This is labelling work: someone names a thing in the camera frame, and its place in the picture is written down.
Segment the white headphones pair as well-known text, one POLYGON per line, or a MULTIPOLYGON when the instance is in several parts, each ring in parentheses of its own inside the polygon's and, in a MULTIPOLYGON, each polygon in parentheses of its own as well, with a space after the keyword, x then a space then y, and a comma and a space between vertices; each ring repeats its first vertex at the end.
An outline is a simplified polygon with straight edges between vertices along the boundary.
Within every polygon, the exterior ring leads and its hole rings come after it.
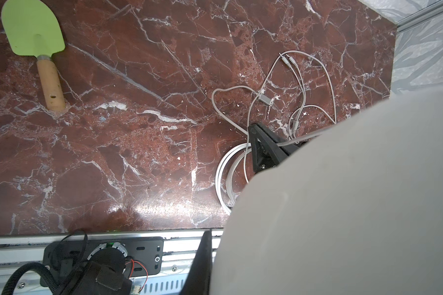
POLYGON ((387 100, 254 176, 213 295, 443 295, 443 87, 387 100))
POLYGON ((221 159, 219 165, 217 166, 216 172, 215 172, 215 192, 216 196, 220 202, 220 205, 222 209, 225 211, 227 215, 231 214, 231 207, 228 206, 222 197, 222 176, 223 172, 225 171, 226 166, 230 163, 231 159, 236 156, 240 152, 240 155, 232 162, 232 165, 228 171, 228 174, 226 176, 225 180, 225 186, 226 186, 226 193, 228 194, 228 197, 230 199, 230 204, 234 205, 236 203, 235 201, 235 195, 233 193, 233 177, 235 174, 235 170, 237 169, 238 165, 241 163, 242 160, 244 160, 245 155, 248 155, 251 152, 251 144, 250 143, 243 143, 240 145, 237 145, 233 147, 231 150, 229 150, 221 159))

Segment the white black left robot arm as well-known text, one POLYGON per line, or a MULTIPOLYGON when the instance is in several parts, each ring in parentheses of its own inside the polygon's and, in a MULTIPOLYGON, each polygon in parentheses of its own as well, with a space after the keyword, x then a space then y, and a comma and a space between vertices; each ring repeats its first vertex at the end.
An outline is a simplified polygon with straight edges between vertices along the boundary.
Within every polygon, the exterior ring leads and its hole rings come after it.
POLYGON ((173 238, 177 246, 173 251, 171 240, 161 236, 112 234, 90 238, 84 230, 79 234, 81 240, 72 240, 72 232, 48 244, 41 261, 21 265, 4 284, 2 294, 13 295, 21 289, 29 272, 38 275, 39 284, 53 295, 210 293, 214 250, 210 230, 198 237, 188 251, 191 257, 182 265, 169 257, 187 253, 183 237, 173 238))

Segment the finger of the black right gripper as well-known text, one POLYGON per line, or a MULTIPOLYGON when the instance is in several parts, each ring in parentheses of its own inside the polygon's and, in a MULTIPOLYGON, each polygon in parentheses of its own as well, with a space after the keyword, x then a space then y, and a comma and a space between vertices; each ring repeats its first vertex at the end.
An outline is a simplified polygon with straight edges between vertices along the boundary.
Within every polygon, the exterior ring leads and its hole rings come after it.
POLYGON ((303 144, 295 143, 287 146, 278 146, 278 143, 284 143, 285 140, 260 123, 249 125, 248 133, 252 149, 253 171, 255 173, 278 166, 291 154, 300 149, 303 144))

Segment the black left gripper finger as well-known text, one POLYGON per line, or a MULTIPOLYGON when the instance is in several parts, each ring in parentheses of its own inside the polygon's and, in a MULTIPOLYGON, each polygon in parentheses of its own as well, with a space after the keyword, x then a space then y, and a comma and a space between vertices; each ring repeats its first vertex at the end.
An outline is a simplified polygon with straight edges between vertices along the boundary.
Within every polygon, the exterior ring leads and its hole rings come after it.
POLYGON ((208 295, 213 266, 212 230, 203 233, 180 295, 208 295))

